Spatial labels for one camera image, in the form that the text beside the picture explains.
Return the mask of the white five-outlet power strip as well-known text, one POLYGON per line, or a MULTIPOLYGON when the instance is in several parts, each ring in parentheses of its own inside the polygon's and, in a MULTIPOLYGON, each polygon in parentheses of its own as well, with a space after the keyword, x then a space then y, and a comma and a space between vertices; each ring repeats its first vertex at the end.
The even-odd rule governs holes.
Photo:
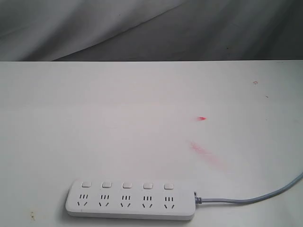
POLYGON ((74 181, 65 208, 74 217, 188 221, 196 202, 187 182, 96 179, 74 181))

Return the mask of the grey backdrop cloth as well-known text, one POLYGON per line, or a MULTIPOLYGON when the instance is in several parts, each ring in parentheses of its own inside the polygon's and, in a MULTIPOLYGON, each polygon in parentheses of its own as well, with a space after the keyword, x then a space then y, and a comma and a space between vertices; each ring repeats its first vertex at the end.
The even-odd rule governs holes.
POLYGON ((3 0, 2 61, 300 60, 300 0, 3 0))

